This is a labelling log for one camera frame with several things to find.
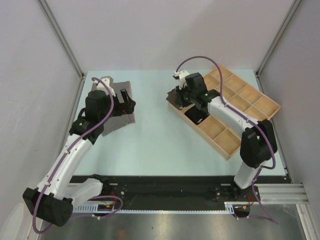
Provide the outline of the grey striped underwear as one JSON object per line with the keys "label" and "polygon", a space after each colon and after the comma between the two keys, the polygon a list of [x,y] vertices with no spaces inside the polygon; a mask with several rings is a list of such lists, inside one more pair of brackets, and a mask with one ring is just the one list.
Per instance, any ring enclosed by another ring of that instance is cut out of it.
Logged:
{"label": "grey striped underwear", "polygon": [[[85,111],[85,116],[94,122],[94,124],[99,124],[97,129],[99,132],[106,136],[109,133],[125,127],[128,124],[135,122],[135,114],[125,114],[122,116],[112,116],[112,111],[114,107],[114,100],[111,93],[106,95],[102,90],[96,89],[95,80],[100,81],[100,78],[92,77],[93,84],[91,91],[89,92],[87,99],[85,100],[85,105],[88,108]],[[129,96],[133,100],[132,87],[129,81],[124,82],[114,82],[110,84],[114,89],[116,95],[120,102],[123,102],[120,90],[126,89]]]}

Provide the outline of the brown underwear beige waistband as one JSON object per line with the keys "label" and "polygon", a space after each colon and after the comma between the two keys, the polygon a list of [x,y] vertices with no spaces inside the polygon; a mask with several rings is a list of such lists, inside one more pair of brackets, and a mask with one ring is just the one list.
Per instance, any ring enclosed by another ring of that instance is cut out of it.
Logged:
{"label": "brown underwear beige waistband", "polygon": [[183,108],[181,100],[175,88],[167,93],[166,100],[178,110],[181,110]]}

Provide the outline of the black underwear beige waistband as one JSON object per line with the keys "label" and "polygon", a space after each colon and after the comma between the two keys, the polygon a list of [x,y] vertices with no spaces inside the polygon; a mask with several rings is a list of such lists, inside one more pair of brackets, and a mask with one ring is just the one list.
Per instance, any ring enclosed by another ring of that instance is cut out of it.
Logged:
{"label": "black underwear beige waistband", "polygon": [[209,115],[205,111],[199,110],[196,106],[192,106],[188,109],[184,115],[191,120],[195,125],[199,125],[204,121]]}

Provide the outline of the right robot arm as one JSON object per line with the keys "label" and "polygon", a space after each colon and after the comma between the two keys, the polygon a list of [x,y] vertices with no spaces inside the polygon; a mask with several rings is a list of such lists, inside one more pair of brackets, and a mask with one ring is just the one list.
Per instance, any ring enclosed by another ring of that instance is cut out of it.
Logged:
{"label": "right robot arm", "polygon": [[180,107],[194,104],[201,112],[217,117],[241,137],[240,157],[242,163],[230,188],[231,196],[242,201],[249,194],[248,187],[257,180],[262,169],[273,170],[276,166],[275,153],[278,150],[272,123],[268,119],[258,120],[231,104],[223,92],[209,90],[203,76],[188,71],[176,71],[173,78],[176,103]]}

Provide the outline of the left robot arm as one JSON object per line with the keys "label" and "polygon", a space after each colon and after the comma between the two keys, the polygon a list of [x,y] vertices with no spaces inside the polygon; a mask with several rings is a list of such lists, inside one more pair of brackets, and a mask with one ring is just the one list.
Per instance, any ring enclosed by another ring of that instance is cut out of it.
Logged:
{"label": "left robot arm", "polygon": [[130,115],[134,112],[135,101],[126,89],[118,95],[108,95],[105,90],[92,90],[72,123],[69,135],[57,160],[35,187],[26,188],[22,198],[32,214],[32,219],[44,220],[51,225],[65,225],[73,210],[84,202],[97,197],[105,200],[110,196],[111,186],[107,177],[90,175],[85,182],[68,191],[68,184],[86,153],[104,131],[104,124],[111,118]]}

